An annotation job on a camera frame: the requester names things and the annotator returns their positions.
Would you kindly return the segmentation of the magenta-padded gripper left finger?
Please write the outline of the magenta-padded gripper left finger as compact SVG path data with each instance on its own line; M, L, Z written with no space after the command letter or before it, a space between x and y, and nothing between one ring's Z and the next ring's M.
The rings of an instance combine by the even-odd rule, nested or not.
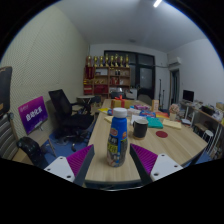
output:
M68 157L58 157L45 171L82 186L94 154L94 145L87 146Z

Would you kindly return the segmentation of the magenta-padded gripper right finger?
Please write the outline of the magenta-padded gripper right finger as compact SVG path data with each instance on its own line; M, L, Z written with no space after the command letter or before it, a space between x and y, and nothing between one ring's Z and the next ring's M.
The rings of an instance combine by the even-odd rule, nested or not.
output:
M152 183L182 169L182 166L168 155L157 155L135 144L130 144L130 155L143 185Z

